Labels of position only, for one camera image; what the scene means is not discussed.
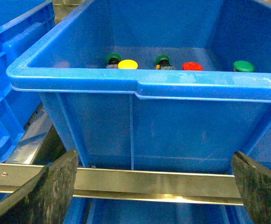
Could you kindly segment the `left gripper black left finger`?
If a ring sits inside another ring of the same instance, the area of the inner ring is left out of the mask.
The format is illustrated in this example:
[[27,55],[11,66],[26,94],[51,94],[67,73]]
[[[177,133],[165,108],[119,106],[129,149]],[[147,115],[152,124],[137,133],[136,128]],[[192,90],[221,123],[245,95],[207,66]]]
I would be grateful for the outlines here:
[[74,193],[78,167],[72,149],[0,201],[0,224],[62,224]]

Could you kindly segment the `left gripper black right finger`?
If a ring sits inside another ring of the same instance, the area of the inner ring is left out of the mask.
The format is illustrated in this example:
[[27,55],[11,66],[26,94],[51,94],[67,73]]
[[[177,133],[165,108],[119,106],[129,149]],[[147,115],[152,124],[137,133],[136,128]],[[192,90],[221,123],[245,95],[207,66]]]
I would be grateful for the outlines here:
[[271,224],[271,170],[240,151],[231,165],[249,217],[255,224]]

